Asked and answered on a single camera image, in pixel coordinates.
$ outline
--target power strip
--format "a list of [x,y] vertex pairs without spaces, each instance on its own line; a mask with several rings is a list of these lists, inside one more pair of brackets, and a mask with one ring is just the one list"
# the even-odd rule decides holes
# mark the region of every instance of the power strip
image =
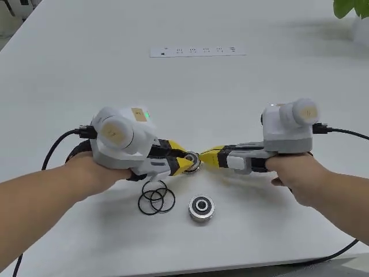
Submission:
[[150,49],[151,58],[175,57],[214,57],[246,55],[243,47],[153,47]]

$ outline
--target hand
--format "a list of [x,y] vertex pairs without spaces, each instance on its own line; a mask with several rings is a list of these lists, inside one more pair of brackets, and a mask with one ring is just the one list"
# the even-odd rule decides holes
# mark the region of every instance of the hand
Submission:
[[266,167],[278,174],[272,184],[289,187],[296,200],[305,206],[313,205],[314,195],[331,174],[309,154],[272,157],[266,161]]
[[129,169],[107,169],[93,161],[91,152],[83,152],[71,158],[64,166],[66,174],[73,175],[73,184],[80,200],[101,193],[118,180],[131,176]]

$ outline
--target ball bearing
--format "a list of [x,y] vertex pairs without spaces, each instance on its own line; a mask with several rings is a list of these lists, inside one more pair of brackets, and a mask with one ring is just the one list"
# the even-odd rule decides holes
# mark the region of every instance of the ball bearing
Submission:
[[189,151],[184,158],[193,162],[193,165],[189,169],[185,170],[184,173],[191,174],[200,168],[201,161],[198,153]]
[[204,195],[197,195],[190,200],[189,212],[191,218],[199,223],[209,221],[214,214],[215,205],[213,200]]

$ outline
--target white table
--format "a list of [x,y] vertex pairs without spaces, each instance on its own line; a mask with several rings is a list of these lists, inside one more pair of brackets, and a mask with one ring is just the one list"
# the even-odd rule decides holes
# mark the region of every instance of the white table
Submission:
[[[0,53],[1,180],[38,170],[60,134],[103,106],[145,104],[159,137],[193,151],[261,140],[263,108],[302,96],[320,104],[323,122],[368,134],[369,51],[349,41],[350,23],[321,0],[45,0]],[[243,45],[247,56],[149,58],[152,46],[191,44]],[[50,166],[78,142],[63,142]],[[343,173],[369,177],[368,151],[367,142],[343,134],[314,139],[315,156]],[[118,183],[73,207],[25,253],[19,276],[283,264],[351,242],[270,178],[230,181],[206,170],[169,178],[176,206],[156,216],[137,208],[141,183]],[[187,211],[198,193],[216,204],[204,227]],[[350,253],[368,251],[360,244]]]

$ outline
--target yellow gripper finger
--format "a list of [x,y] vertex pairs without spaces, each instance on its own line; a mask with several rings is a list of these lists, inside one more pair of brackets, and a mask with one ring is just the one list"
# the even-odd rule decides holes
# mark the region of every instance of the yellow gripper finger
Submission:
[[200,161],[210,166],[220,167],[218,153],[224,148],[224,145],[213,147],[200,154]]

